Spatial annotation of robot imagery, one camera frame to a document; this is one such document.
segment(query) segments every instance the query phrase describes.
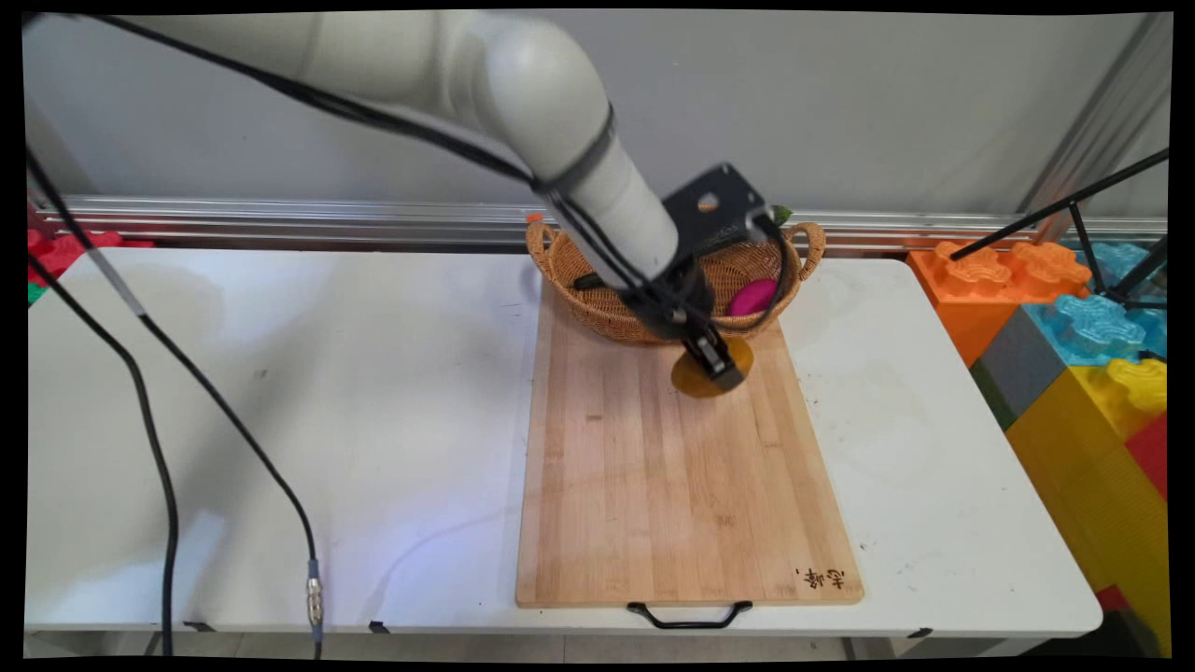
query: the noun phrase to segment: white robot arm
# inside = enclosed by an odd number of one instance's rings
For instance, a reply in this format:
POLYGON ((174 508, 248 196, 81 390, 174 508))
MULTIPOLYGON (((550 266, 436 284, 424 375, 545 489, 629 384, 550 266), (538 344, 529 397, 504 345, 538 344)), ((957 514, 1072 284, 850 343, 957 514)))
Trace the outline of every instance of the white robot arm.
MULTIPOLYGON (((543 181, 571 167, 609 115, 586 53, 534 18, 480 10, 121 18, 317 88, 399 103, 483 132, 543 181)), ((568 195, 646 277, 673 261, 676 226, 617 138, 568 195)), ((569 233, 606 285, 625 288, 569 233)))
MULTIPOLYGON (((698 234, 690 228, 682 238, 648 189, 614 135, 598 72, 556 25, 479 10, 127 16, 118 22, 315 90, 404 104, 502 141, 553 204, 592 219, 578 225, 557 212, 598 275, 649 329, 684 343, 722 390, 743 380, 710 317, 713 293, 697 263, 698 234)), ((740 181, 735 194, 746 201, 716 206, 725 216, 755 212, 759 219, 762 200, 728 164, 710 175, 740 181)), ((700 191, 703 179, 681 191, 693 196, 687 191, 700 191)), ((773 237, 784 244, 778 230, 773 237)))

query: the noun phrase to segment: black metal pole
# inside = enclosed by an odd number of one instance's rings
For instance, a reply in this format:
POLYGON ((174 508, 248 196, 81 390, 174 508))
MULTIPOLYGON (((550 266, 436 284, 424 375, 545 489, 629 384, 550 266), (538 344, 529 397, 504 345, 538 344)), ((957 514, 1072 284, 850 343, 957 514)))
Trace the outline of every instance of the black metal pole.
POLYGON ((1019 219, 1019 220, 1010 224, 1009 226, 1005 226, 1000 231, 997 231, 994 233, 989 233, 989 234, 985 236, 983 238, 980 238, 979 240, 972 243, 970 245, 967 245, 966 248, 963 248, 963 249, 956 251, 955 253, 950 255, 950 258, 952 261, 958 261, 958 259, 961 259, 961 258, 970 255, 972 252, 974 252, 976 250, 981 250, 983 248, 987 248, 988 245, 991 245, 992 243, 995 243, 997 240, 1003 240, 1003 239, 1007 238, 1009 236, 1012 236, 1013 233, 1021 231, 1022 228, 1028 228, 1029 226, 1032 226, 1037 221, 1043 220, 1043 219, 1048 218, 1049 215, 1052 215, 1054 213, 1060 213, 1060 212, 1067 209, 1068 207, 1071 207, 1072 203, 1078 203, 1079 201, 1085 201, 1085 200, 1095 196, 1096 194, 1103 191, 1104 189, 1108 189, 1109 187, 1111 187, 1114 184, 1119 184, 1121 182, 1124 182, 1126 179, 1133 177, 1134 175, 1136 175, 1136 173, 1139 173, 1139 172, 1141 172, 1141 171, 1144 171, 1146 169, 1151 169, 1151 167, 1160 164, 1162 161, 1164 161, 1164 160, 1166 160, 1169 158, 1170 158, 1170 147, 1166 147, 1165 149, 1163 149, 1160 152, 1157 152, 1154 154, 1150 154, 1148 157, 1141 159, 1140 161, 1138 161, 1138 163, 1128 166, 1127 169, 1124 169, 1122 171, 1114 172, 1113 175, 1109 175, 1108 177, 1105 177, 1105 178, 1103 178, 1103 179, 1101 179, 1101 181, 1098 181, 1098 182, 1096 182, 1096 183, 1093 183, 1093 184, 1091 184, 1089 187, 1084 187, 1083 189, 1079 189, 1078 191, 1076 191, 1074 194, 1071 194, 1070 196, 1067 196, 1065 198, 1058 200, 1058 201, 1055 201, 1055 202, 1046 206, 1044 208, 1042 208, 1042 209, 1040 209, 1040 210, 1037 210, 1035 213, 1025 215, 1024 218, 1022 218, 1022 219, 1019 219))
POLYGON ((1116 283, 1115 287, 1109 289, 1109 294, 1115 298, 1127 298, 1128 293, 1133 291, 1134 287, 1141 283, 1142 280, 1150 276, 1151 273, 1158 270, 1158 268, 1166 263, 1166 238, 1163 236, 1157 243, 1150 248, 1150 252, 1145 255, 1145 258, 1138 262, 1133 270, 1124 274, 1124 277, 1116 283))
POLYGON ((1129 311, 1133 310, 1133 308, 1153 308, 1156 311, 1164 311, 1164 310, 1166 310, 1166 303, 1165 301, 1124 301, 1121 305, 1124 306, 1124 310, 1129 310, 1129 311))
POLYGON ((1091 279, 1096 281, 1096 293, 1103 294, 1108 288, 1104 287, 1104 279, 1099 273, 1099 263, 1096 262, 1096 252, 1091 249, 1091 239, 1087 238, 1087 227, 1083 225, 1083 215, 1079 214, 1078 203, 1071 203, 1071 219, 1074 220, 1074 231, 1079 234, 1079 244, 1083 245, 1083 253, 1087 256, 1087 265, 1091 267, 1091 279))

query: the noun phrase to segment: yellow building block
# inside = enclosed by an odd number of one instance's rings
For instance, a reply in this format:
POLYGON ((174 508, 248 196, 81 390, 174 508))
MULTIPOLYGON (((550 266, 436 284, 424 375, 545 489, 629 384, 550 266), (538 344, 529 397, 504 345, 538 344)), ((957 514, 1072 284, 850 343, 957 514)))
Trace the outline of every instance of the yellow building block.
POLYGON ((1038 474, 1055 491, 1083 476, 1108 452, 1124 450, 1115 428, 1079 383, 1077 368, 1098 367, 1068 367, 1006 433, 1027 471, 1030 459, 1035 460, 1038 474))
POLYGON ((1024 423, 1016 422, 1005 432, 1005 436, 1007 436, 1009 444, 1012 445, 1017 457, 1021 459, 1021 465, 1034 483, 1037 496, 1041 497, 1046 511, 1054 519, 1054 526, 1058 527, 1062 540, 1066 542, 1071 555, 1074 556, 1074 562, 1079 566, 1092 592, 1098 593, 1111 586, 1115 581, 1113 581, 1111 573, 1104 569, 1096 545, 1087 539, 1087 534, 1084 532, 1083 526, 1079 525, 1079 520, 1064 503, 1062 495, 1054 487, 1044 468, 1035 458, 1041 446, 1034 440, 1031 429, 1024 423))
POLYGON ((1166 502, 1124 447, 1166 408, 1156 360, 1068 367, 1005 435, 1091 585, 1116 585, 1170 655, 1166 502))
POLYGON ((1107 572, 1099 580, 1110 579, 1120 587, 1133 610, 1158 635, 1163 654, 1169 656, 1170 544, 1165 500, 1127 450, 1103 456, 1060 495, 1061 502, 1054 506, 1072 517, 1097 555, 1098 570, 1107 572))
POLYGON ((1074 367, 1074 373, 1122 441, 1166 410, 1166 365, 1158 360, 1113 360, 1107 367, 1074 367))

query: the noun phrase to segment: blue building block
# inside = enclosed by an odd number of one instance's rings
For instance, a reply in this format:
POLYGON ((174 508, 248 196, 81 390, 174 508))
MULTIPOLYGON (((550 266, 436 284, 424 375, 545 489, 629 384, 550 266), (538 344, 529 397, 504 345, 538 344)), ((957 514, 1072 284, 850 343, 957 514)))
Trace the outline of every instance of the blue building block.
MULTIPOLYGON (((1133 270, 1141 259, 1145 258, 1150 252, 1145 248, 1138 248, 1132 243, 1121 244, 1109 244, 1109 243, 1093 243, 1091 245, 1091 251, 1096 255, 1096 261, 1099 262, 1099 275, 1104 281, 1105 287, 1113 287, 1117 282, 1128 275, 1128 271, 1133 270)), ((1074 253, 1076 261, 1091 268, 1087 262, 1087 256, 1079 250, 1074 253)), ((1158 275, 1158 270, 1150 274, 1146 282, 1142 282, 1138 288, 1132 292, 1132 294, 1141 294, 1150 289, 1151 282, 1158 275)), ((1096 289, 1096 281, 1091 280, 1087 282, 1087 288, 1091 291, 1096 289)))
POLYGON ((1111 299, 1062 295, 1053 305, 1025 308, 1066 366, 1105 366, 1115 359, 1140 361, 1145 328, 1129 320, 1124 306, 1111 299))
POLYGON ((1054 304, 1019 306, 979 362, 1016 419, 1066 367, 1136 364, 1145 340, 1146 328, 1129 322, 1120 304, 1064 294, 1054 304))
POLYGON ((1128 318, 1145 329, 1146 349, 1166 356, 1166 311, 1133 308, 1128 318))

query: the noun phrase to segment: floor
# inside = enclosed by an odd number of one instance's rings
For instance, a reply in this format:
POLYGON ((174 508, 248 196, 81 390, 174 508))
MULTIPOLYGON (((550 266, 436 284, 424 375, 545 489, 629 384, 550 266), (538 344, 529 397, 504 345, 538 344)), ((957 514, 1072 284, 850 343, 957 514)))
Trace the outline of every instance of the floor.
MULTIPOLYGON (((82 655, 103 655, 104 633, 38 633, 82 655)), ((160 644, 154 654, 160 655, 160 644)), ((176 633, 174 655, 290 658, 312 655, 305 634, 176 633)), ((840 639, 691 635, 327 635, 324 658, 435 662, 768 662, 846 660, 840 639)))

